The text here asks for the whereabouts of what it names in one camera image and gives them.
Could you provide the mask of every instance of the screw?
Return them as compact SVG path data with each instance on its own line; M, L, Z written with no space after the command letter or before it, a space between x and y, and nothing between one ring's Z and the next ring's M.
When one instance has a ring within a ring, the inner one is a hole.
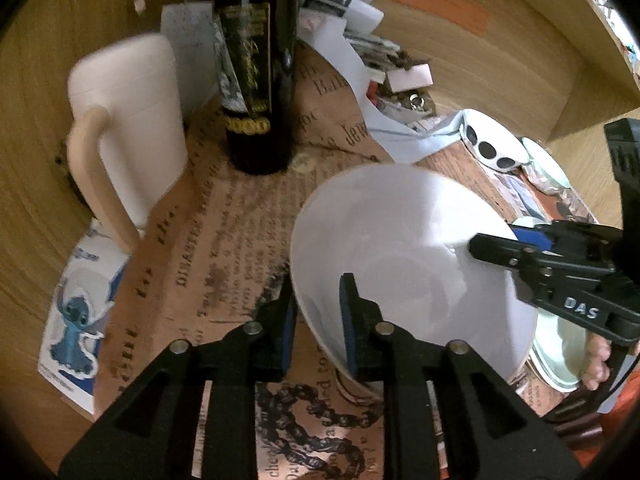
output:
M184 354L189 349L189 342L186 339L176 339L169 345L169 350L174 354Z
M393 324L389 323L388 321L380 321L376 325L376 332L378 332L380 335L392 335L395 329L396 327L394 327Z
M245 334L256 335L262 332L262 325L257 321L247 321L242 327Z
M464 355L469 352L469 345L466 341L462 341L462 339L454 339L453 341L449 341L449 348L454 354Z

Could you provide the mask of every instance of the black bracket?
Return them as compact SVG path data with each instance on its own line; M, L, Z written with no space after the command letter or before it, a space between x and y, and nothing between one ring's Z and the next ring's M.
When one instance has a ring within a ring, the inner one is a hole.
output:
M296 312L287 277L278 300L222 340L173 341L68 453L59 478L192 479L200 405L212 381L202 478L257 479L254 387L284 378Z
M442 420L449 477L564 480L580 465L513 389L464 341L416 340L361 298L352 274L340 279L350 373L384 381L385 480L438 480L428 381Z

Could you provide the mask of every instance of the blue gripper pad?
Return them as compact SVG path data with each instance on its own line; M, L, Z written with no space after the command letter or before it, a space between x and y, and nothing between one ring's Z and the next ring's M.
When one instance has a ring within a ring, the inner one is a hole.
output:
M510 226L518 241L529 245L535 245L541 251L550 251L552 241L540 230L528 227Z
M347 366L351 377L355 377L358 372L356 361L356 337L353 323L351 322L351 309L347 294L346 274L340 277L340 313L342 314L342 328L344 330L344 347L347 351Z
M284 321L284 327L282 329L282 371L286 375L291 364L291 355L293 353L293 335L296 329L296 310L298 306L294 295L291 295L289 300L289 306L287 307L287 313Z

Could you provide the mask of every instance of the white plate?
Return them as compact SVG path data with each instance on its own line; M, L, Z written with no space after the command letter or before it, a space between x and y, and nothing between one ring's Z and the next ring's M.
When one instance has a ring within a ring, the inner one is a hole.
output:
M508 270L479 262L476 233L515 239L491 206L457 182L402 164L361 166L320 186L296 219L290 260L309 328L349 375L338 281L352 272L361 297L418 339L469 342L505 379L524 364L535 308L516 298Z
M531 157L529 167L525 166L527 177L534 186L547 194L555 194L569 189L571 184L560 164L537 142L524 137L522 144Z
M530 357L545 382L564 393L578 387L586 339L584 328L540 309Z

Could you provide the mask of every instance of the dark wine bottle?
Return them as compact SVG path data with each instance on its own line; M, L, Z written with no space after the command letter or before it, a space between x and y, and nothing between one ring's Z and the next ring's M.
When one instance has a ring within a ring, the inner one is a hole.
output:
M298 0L214 0L226 49L219 70L232 164L246 173L287 167Z

